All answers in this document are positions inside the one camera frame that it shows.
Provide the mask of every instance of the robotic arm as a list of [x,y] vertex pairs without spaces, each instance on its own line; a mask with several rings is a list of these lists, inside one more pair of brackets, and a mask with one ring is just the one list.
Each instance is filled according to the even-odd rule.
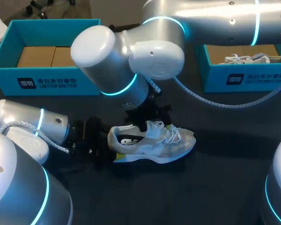
[[148,0],[143,24],[121,33],[83,31],[71,56],[84,74],[127,110],[148,95],[145,78],[166,80],[184,65],[184,43],[281,44],[281,0]]

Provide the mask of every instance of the shoe sole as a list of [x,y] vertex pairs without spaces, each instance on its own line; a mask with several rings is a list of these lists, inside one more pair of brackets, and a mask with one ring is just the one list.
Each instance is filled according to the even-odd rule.
[[158,164],[165,164],[165,163],[170,163],[173,162],[183,156],[185,156],[187,153],[189,153],[193,148],[189,149],[186,152],[183,152],[181,155],[178,155],[176,157],[171,157],[171,158],[159,158],[155,156],[147,156],[147,155],[125,155],[124,158],[118,159],[113,161],[114,163],[128,163],[128,162],[133,162],[139,159],[149,159],[152,160]]

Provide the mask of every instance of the dark tabletop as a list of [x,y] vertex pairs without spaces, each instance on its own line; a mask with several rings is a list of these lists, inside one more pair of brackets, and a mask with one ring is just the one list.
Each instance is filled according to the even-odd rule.
[[[205,98],[224,104],[246,103],[266,93],[203,94],[190,46],[179,79]],[[190,154],[173,163],[114,164],[98,171],[57,177],[74,205],[73,225],[256,225],[266,174],[281,141],[281,93],[240,110],[219,109],[188,96],[174,81],[158,82],[158,105],[171,105],[172,122],[195,132]],[[101,97],[4,97],[67,115],[70,120],[100,117],[124,124],[125,112]],[[48,170],[65,167],[52,154]]]

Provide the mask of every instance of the cardboard box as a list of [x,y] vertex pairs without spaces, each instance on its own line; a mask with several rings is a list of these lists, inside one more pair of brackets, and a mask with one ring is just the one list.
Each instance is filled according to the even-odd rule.
[[51,67],[56,47],[24,47],[18,68]]
[[0,44],[4,95],[99,95],[69,58],[74,39],[99,24],[97,19],[13,20]]
[[71,58],[71,48],[56,47],[51,67],[74,67],[76,66]]
[[220,65],[225,57],[264,53],[278,56],[274,45],[195,46],[205,92],[272,91],[281,85],[281,63]]

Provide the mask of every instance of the sneaker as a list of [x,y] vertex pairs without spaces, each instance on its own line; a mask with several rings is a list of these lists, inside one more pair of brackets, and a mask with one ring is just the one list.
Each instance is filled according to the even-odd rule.
[[193,132],[173,125],[167,127],[161,121],[147,121],[146,132],[141,132],[134,125],[112,127],[108,134],[108,145],[111,150],[124,154],[115,162],[150,159],[163,164],[190,152],[196,143]]
[[269,56],[264,53],[256,54],[252,57],[234,54],[232,57],[225,57],[225,62],[220,64],[252,64],[252,63],[281,63],[281,56]]

